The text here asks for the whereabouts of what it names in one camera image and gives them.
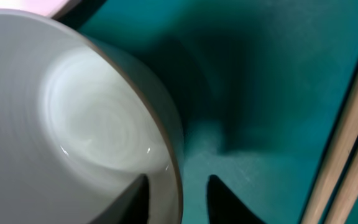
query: bowl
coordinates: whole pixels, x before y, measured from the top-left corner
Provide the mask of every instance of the bowl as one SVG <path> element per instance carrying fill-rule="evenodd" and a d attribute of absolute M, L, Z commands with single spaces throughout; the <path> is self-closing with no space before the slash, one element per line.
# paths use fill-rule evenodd
<path fill-rule="evenodd" d="M 180 223 L 183 134 L 153 72 L 46 17 L 0 9 L 0 223 L 88 223 L 139 175 Z"/>

